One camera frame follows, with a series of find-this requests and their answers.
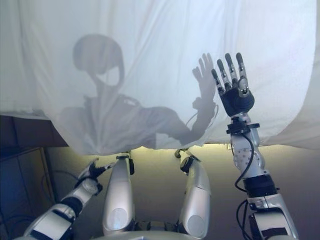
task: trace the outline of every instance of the wall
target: wall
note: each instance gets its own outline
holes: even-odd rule
[[[21,236],[32,220],[50,207],[41,191],[47,172],[43,150],[35,148],[0,159],[0,238]],[[47,178],[44,190],[48,192]]]
[[[260,148],[276,186],[280,188],[301,240],[319,239],[320,223],[320,151],[290,146]],[[245,194],[234,188],[239,172],[233,164],[232,153],[223,144],[193,147],[191,152],[202,160],[210,178],[211,218],[206,239],[241,239],[235,219],[238,204]],[[48,148],[50,165],[54,170],[80,173],[92,156],[78,156],[68,147]],[[184,200],[187,177],[180,171],[180,161],[174,150],[138,148],[131,152],[135,174],[131,177],[136,219],[159,220],[175,223]],[[115,155],[100,158],[98,165],[115,160]],[[99,181],[107,186],[110,172]],[[69,176],[54,175],[58,197],[72,189]],[[93,198],[74,226],[75,239],[89,239],[102,235],[102,211],[106,189]]]

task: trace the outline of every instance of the dark panel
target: dark panel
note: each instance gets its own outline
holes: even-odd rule
[[[18,146],[15,125],[11,116],[0,116],[0,145],[1,148]]]
[[[20,147],[54,146],[50,121],[18,117],[15,117],[13,121]]]

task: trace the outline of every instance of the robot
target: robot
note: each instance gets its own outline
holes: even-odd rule
[[[231,81],[219,59],[220,81],[215,69],[211,73],[222,100],[224,109],[231,119],[226,131],[231,136],[233,161],[240,171],[235,187],[247,194],[242,203],[253,211],[249,216],[251,236],[245,232],[244,222],[237,219],[245,240],[297,240],[294,222],[286,204],[278,193],[265,160],[259,152],[260,139],[257,128],[252,124],[248,112],[254,106],[254,97],[249,90],[245,65],[240,53],[236,59],[239,79],[231,56],[225,55]],[[185,199],[176,224],[159,222],[135,222],[133,192],[130,175],[134,174],[134,161],[129,152],[119,154],[116,163],[96,167],[92,161],[79,175],[74,189],[59,203],[38,217],[19,240],[68,239],[73,222],[82,212],[92,196],[102,190],[98,176],[112,168],[107,186],[103,211],[103,237],[97,240],[201,240],[207,235],[210,214],[210,183],[201,161],[186,149],[179,149],[186,157],[181,158],[180,169],[188,175]],[[238,186],[243,180],[244,188]]]

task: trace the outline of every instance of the black robotic palm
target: black robotic palm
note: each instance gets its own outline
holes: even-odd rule
[[[232,117],[240,113],[247,113],[254,106],[255,98],[248,87],[245,65],[241,54],[236,54],[236,59],[239,65],[239,80],[229,53],[225,55],[225,59],[229,66],[232,83],[228,79],[228,75],[221,59],[217,61],[217,65],[221,72],[224,86],[221,84],[216,70],[212,69],[211,73],[215,80],[224,109],[229,117]]]

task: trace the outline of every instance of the black cable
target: black cable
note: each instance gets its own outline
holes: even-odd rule
[[[247,217],[247,211],[248,211],[248,200],[245,202],[245,205],[244,205],[244,210],[243,210],[243,218],[242,218],[242,229],[243,229],[243,232],[242,232],[242,235],[243,235],[243,238],[246,239],[246,217]]]
[[[251,147],[251,156],[250,156],[250,160],[249,160],[249,163],[248,165],[246,166],[245,170],[243,171],[243,173],[241,173],[241,175],[237,178],[237,180],[235,181],[234,183],[234,186],[239,189],[240,191],[242,192],[247,192],[245,189],[241,188],[238,186],[238,183],[240,182],[240,180],[244,177],[244,175],[246,175],[246,173],[248,172],[249,168],[251,167],[251,164],[254,160],[254,155],[255,155],[255,147],[254,147],[254,144],[252,143],[252,141],[244,134],[242,133],[241,134],[250,144],[250,147]]]
[[[251,238],[251,237],[248,235],[248,233],[246,232],[245,226],[242,226],[242,224],[240,223],[240,220],[239,220],[239,211],[240,211],[241,206],[244,205],[244,204],[247,205],[247,204],[248,204],[248,200],[244,200],[244,201],[242,201],[242,202],[239,204],[239,206],[238,206],[237,209],[236,209],[235,218],[236,218],[236,221],[237,221],[237,223],[238,223],[238,225],[239,225],[239,228],[240,228],[241,231],[242,231],[243,238],[244,238],[245,240],[252,240],[252,238]]]

